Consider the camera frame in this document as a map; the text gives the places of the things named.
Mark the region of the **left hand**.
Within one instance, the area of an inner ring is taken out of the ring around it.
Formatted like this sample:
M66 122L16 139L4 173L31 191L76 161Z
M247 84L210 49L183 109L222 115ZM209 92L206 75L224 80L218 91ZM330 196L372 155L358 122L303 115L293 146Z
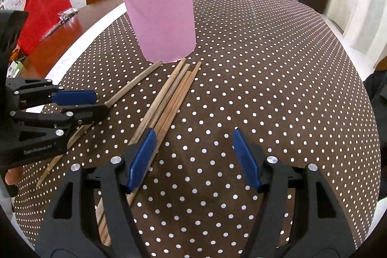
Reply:
M9 186L17 185L22 179L23 167L13 168L8 170L5 175L5 183Z

